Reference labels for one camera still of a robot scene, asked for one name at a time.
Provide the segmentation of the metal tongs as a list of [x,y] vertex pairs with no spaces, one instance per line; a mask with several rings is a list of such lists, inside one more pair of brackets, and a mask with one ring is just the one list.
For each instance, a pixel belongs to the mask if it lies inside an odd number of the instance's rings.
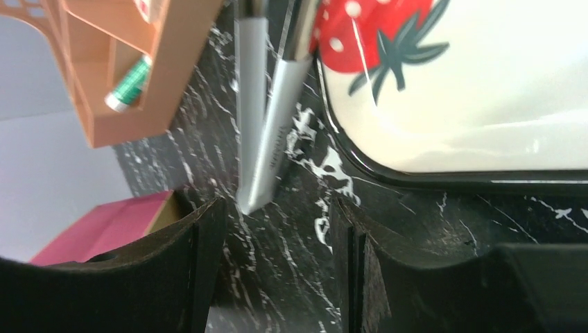
[[239,1],[235,21],[239,188],[236,205],[249,215],[273,200],[286,138],[313,62],[319,1],[296,1],[284,50],[267,88],[268,1]]

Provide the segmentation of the paper cake bag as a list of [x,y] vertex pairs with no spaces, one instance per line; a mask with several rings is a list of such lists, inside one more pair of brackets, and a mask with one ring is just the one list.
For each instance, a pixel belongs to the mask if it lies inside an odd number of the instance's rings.
[[174,191],[98,205],[45,246],[30,263],[48,266],[89,259],[136,241],[182,218]]

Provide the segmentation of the orange plastic file organizer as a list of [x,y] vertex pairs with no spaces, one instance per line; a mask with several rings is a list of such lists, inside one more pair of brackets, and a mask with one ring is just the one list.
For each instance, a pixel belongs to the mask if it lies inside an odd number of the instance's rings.
[[[1,14],[37,29],[51,46],[93,147],[165,133],[221,11],[221,1],[163,1],[146,22],[133,1],[2,1]],[[105,97],[143,55],[143,92],[121,112]]]

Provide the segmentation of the strawberry print tray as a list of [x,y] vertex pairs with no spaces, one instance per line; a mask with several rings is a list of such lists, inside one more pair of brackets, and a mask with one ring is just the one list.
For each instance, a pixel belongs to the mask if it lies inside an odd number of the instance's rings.
[[321,1],[329,129],[413,189],[587,192],[586,1]]

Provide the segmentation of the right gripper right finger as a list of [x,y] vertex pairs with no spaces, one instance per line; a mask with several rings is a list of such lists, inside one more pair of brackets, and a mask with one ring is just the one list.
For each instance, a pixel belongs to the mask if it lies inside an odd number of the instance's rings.
[[435,254],[337,197],[329,208],[344,332],[586,332],[586,244]]

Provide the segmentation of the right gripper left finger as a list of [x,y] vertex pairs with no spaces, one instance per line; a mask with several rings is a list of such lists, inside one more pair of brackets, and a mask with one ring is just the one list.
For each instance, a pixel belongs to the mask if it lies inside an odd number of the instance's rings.
[[1,260],[2,332],[204,332],[227,234],[215,198],[87,262]]

